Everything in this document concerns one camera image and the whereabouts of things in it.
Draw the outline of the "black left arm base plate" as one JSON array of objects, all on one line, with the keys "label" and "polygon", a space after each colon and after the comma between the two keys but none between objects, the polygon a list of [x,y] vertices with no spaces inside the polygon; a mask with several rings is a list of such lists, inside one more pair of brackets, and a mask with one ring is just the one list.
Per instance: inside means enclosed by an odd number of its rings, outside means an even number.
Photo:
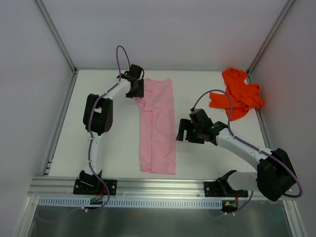
[{"label": "black left arm base plate", "polygon": [[[107,185],[109,195],[115,196],[117,191],[117,180],[106,180],[103,179],[103,182]],[[97,181],[95,185],[90,185],[85,182],[82,182],[79,178],[75,180],[75,185],[73,188],[74,195],[107,195],[107,189],[105,186],[100,182]]]}]

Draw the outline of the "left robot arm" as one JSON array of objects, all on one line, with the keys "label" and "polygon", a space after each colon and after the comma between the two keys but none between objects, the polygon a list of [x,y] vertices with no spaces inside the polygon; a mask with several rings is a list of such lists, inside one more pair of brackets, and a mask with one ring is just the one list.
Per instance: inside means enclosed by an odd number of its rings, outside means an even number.
[{"label": "left robot arm", "polygon": [[132,64],[129,70],[119,73],[118,81],[104,94],[89,94],[83,114],[83,124],[88,132],[89,146],[87,161],[79,174],[79,183],[74,192],[80,194],[99,194],[106,190],[102,181],[103,140],[105,134],[113,125],[114,99],[126,92],[127,98],[142,98],[144,96],[144,69]]}]

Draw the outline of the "pink t shirt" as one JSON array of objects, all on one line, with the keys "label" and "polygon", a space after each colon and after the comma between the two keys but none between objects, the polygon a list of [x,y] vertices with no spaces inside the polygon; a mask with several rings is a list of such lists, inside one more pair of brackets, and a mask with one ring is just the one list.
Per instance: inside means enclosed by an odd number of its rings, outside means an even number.
[{"label": "pink t shirt", "polygon": [[176,174],[176,128],[172,79],[144,79],[140,109],[140,169]]}]

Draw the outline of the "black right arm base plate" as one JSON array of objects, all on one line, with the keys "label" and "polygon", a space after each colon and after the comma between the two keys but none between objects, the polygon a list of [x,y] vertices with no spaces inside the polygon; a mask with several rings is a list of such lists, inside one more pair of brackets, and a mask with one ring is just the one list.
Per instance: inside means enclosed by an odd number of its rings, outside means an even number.
[{"label": "black right arm base plate", "polygon": [[215,198],[236,198],[237,195],[241,198],[249,197],[246,190],[233,190],[226,181],[206,181],[203,183],[205,197]]}]

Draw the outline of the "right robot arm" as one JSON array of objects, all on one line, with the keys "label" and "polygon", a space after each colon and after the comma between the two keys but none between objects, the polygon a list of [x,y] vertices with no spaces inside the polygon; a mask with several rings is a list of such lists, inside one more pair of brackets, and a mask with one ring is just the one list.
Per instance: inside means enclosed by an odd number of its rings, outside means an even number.
[{"label": "right robot arm", "polygon": [[271,201],[287,195],[297,184],[297,176],[286,151],[270,150],[236,136],[223,122],[212,122],[203,109],[192,110],[190,118],[180,119],[177,141],[204,144],[206,142],[224,148],[250,164],[253,172],[230,170],[214,182],[205,182],[207,197],[234,197],[241,192],[260,192]]}]

